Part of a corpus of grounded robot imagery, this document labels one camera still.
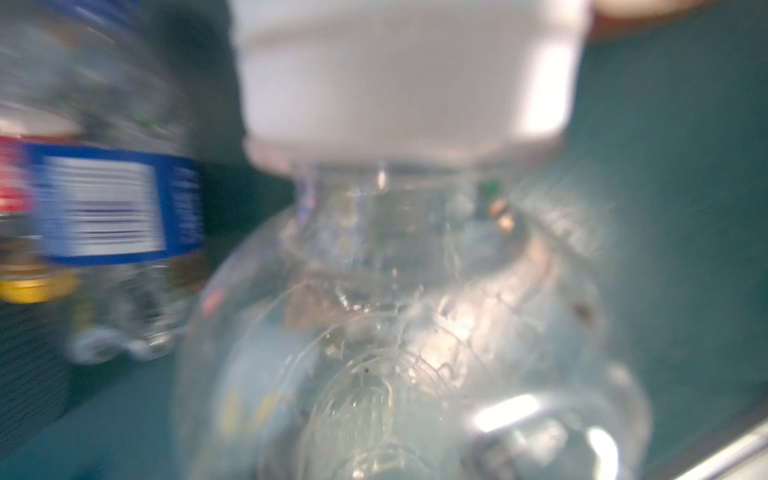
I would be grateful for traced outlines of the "clear bottle white cap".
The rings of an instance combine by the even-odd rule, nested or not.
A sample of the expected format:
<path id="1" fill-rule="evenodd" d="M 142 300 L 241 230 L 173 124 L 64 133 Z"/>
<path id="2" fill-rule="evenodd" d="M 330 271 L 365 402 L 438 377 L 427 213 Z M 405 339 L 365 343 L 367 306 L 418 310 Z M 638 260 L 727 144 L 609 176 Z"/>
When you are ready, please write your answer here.
<path id="1" fill-rule="evenodd" d="M 650 406 L 586 265 L 510 190 L 559 154 L 588 1 L 232 1 L 292 207 L 202 291 L 182 479 L 634 479 Z"/>

